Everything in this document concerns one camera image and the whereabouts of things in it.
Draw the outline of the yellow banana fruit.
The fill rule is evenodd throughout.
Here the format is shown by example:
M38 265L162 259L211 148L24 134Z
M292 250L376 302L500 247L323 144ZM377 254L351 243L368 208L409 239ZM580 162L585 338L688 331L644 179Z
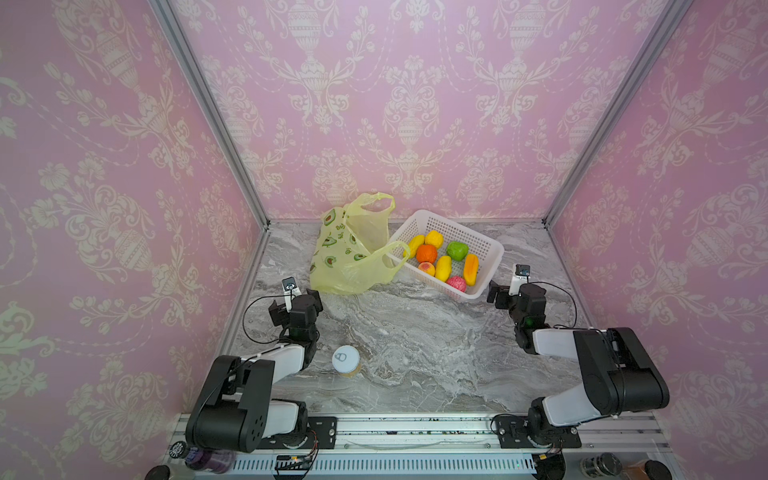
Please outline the yellow banana fruit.
M416 256L418 248L421 247L424 244L424 242L425 242L424 235L416 235L410 240L410 242L408 243L409 259L414 258Z

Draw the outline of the green fruit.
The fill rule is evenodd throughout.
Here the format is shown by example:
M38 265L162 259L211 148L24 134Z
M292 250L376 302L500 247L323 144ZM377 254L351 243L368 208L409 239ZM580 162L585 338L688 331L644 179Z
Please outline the green fruit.
M453 261L461 262L469 254L469 246L463 242L452 241L446 247L446 255Z

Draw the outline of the red lychee fruit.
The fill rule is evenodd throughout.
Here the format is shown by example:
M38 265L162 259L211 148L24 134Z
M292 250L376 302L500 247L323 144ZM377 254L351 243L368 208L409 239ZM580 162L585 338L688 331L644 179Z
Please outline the red lychee fruit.
M462 276L448 278L445 283L455 290L464 293L467 290L467 282Z

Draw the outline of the yellow mango fruit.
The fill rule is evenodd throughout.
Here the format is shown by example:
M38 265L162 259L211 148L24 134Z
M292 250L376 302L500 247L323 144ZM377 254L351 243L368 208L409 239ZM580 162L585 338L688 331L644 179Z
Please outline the yellow mango fruit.
M441 282L446 282L451 277L452 268L453 259L448 255L441 256L435 264L434 277Z

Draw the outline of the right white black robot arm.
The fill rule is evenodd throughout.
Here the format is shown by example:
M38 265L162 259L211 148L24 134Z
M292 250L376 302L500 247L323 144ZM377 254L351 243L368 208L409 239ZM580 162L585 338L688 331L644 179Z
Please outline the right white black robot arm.
M579 448L578 427L584 423L669 405L668 385L632 329L550 325L546 294L535 282L512 289L492 281L487 301L507 310L524 352L576 361L581 383L534 399L523 417L494 417L491 427L501 442L510 441L514 448Z

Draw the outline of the yellow-green plastic bag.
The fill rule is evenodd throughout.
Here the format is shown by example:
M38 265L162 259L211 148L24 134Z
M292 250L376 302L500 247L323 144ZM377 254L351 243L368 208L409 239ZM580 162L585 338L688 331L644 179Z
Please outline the yellow-green plastic bag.
M390 283L410 255L407 243L390 238L389 218L395 206L390 194L364 193L327 211L310 263L310 288L358 295Z

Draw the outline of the peach fruit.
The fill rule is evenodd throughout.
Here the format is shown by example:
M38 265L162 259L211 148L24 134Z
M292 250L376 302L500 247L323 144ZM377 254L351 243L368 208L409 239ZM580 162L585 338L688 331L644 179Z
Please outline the peach fruit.
M434 277L435 273L436 273L435 266L432 263L430 263L430 262L422 262L422 263L420 263L419 266L418 266L418 269L421 272L423 272L423 273L425 273L427 275L430 275L432 277Z

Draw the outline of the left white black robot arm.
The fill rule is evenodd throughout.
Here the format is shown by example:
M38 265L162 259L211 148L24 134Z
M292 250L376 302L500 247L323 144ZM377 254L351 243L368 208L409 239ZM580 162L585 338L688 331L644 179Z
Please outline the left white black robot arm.
M242 453L253 452L265 439L301 446L309 429L306 404L274 399L272 389L310 365L320 338L316 322L322 311L315 290L282 305L272 303L270 318L282 328L278 342L250 357L221 355L213 361L187 421L187 443Z

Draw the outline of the yellow lemon fruit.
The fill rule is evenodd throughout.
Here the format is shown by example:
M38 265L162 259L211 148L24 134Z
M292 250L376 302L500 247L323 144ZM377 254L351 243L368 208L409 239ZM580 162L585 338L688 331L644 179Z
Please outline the yellow lemon fruit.
M424 239L425 245L431 245L435 249L440 249L444 243L444 236L437 230L430 231Z

